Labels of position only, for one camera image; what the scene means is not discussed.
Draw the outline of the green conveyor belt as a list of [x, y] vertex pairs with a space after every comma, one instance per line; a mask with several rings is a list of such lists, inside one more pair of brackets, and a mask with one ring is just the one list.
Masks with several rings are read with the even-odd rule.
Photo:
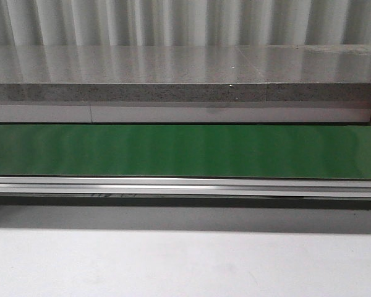
[[0, 176], [371, 179], [371, 126], [0, 124]]

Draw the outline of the grey stone countertop slab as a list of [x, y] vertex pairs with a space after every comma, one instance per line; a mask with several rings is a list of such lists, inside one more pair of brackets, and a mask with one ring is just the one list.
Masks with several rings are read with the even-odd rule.
[[371, 45], [0, 46], [0, 101], [371, 102]]

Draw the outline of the grey pleated curtain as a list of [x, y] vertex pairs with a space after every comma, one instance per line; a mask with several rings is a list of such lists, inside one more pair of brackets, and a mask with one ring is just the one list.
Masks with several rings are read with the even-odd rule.
[[371, 1], [0, 1], [0, 45], [371, 45]]

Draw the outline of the aluminium conveyor side rail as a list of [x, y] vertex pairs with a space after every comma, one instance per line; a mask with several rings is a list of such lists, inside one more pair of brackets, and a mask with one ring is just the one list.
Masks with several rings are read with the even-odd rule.
[[158, 194], [371, 199], [371, 181], [0, 176], [6, 194]]

